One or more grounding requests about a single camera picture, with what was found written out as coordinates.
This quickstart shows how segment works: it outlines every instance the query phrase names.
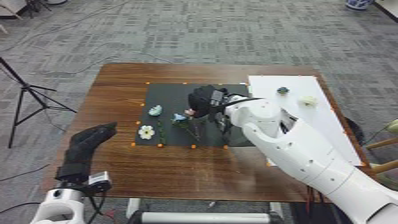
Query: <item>table leg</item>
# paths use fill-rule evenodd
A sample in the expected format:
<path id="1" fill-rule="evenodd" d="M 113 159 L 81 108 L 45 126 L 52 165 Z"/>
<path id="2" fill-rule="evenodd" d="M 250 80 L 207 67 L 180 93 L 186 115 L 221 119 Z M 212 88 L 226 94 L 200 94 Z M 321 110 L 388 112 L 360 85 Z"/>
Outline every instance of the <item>table leg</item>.
<path id="1" fill-rule="evenodd" d="M 386 145 L 392 145 L 392 144 L 395 144 L 395 143 L 398 143 L 398 137 L 395 137 L 395 138 L 392 138 L 392 139 L 388 139 L 388 140 L 378 142 L 376 144 L 369 145 L 369 146 L 367 146 L 367 149 L 379 148 L 379 147 L 383 147 L 383 146 L 386 146 Z"/>

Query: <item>white flower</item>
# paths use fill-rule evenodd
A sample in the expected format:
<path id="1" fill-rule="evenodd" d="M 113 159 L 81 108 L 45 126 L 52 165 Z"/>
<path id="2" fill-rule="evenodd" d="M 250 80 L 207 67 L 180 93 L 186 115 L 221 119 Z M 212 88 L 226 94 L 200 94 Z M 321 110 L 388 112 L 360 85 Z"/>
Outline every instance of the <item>white flower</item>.
<path id="1" fill-rule="evenodd" d="M 299 99 L 299 102 L 306 105 L 306 106 L 317 106 L 319 104 L 319 99 L 314 97 L 314 96 L 305 96 L 301 99 Z"/>
<path id="2" fill-rule="evenodd" d="M 150 140 L 154 138 L 154 135 L 155 135 L 154 126 L 143 125 L 141 130 L 139 130 L 139 134 L 141 134 L 141 138 Z"/>

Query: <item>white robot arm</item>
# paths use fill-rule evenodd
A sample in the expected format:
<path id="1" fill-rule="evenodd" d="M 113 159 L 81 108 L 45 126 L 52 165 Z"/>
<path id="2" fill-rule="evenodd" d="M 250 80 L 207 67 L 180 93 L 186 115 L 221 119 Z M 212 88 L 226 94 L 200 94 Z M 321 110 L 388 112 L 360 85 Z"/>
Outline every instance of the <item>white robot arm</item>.
<path id="1" fill-rule="evenodd" d="M 330 197 L 356 224 L 398 223 L 398 193 L 344 159 L 303 119 L 267 99 L 226 107 L 232 123 L 287 174 Z M 282 132 L 282 122 L 292 129 Z"/>

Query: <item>small white object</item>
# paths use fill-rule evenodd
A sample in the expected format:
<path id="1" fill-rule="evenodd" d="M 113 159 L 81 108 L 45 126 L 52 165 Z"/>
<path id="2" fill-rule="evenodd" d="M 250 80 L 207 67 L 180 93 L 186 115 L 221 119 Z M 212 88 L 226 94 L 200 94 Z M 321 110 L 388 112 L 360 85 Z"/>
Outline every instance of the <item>small white object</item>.
<path id="1" fill-rule="evenodd" d="M 154 117 L 159 117 L 161 116 L 161 114 L 163 114 L 163 106 L 161 105 L 157 105 L 154 108 L 152 108 L 152 110 L 150 110 L 150 115 L 154 116 Z"/>
<path id="2" fill-rule="evenodd" d="M 155 135 L 154 126 L 143 125 L 141 130 L 139 130 L 139 134 L 141 134 L 143 139 L 152 140 L 154 135 Z"/>
<path id="3" fill-rule="evenodd" d="M 317 99 L 314 96 L 305 96 L 305 97 L 299 99 L 299 103 L 305 104 L 305 106 L 312 106 L 312 107 L 315 107 L 317 104 L 319 104 L 319 99 Z"/>

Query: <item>dark green mat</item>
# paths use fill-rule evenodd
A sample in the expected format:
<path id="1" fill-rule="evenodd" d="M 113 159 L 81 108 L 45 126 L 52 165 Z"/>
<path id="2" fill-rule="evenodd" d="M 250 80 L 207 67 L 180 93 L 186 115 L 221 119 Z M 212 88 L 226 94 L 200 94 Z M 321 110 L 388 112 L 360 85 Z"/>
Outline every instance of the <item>dark green mat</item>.
<path id="1" fill-rule="evenodd" d="M 147 106 L 143 108 L 141 115 L 141 125 L 152 125 L 155 128 L 155 136 L 152 140 L 141 139 L 139 132 L 136 136 L 136 143 L 139 145 L 157 145 L 161 143 L 161 131 L 159 131 L 159 119 L 164 125 L 166 132 L 166 145 L 191 146 L 196 144 L 202 146 L 225 146 L 226 142 L 223 140 L 223 133 L 216 127 L 216 124 L 209 122 L 209 119 L 196 119 L 196 122 L 203 121 L 202 128 L 202 140 L 198 141 L 186 129 L 173 126 L 175 113 L 184 114 L 186 109 L 189 109 L 189 94 L 194 89 L 202 87 L 200 84 L 152 84 L 147 93 Z M 228 88 L 230 93 L 239 93 L 250 95 L 246 85 L 223 85 L 218 88 Z M 152 107 L 163 105 L 164 112 L 159 117 L 148 115 Z M 251 146 L 248 139 L 244 137 L 241 128 L 232 129 L 230 146 Z"/>

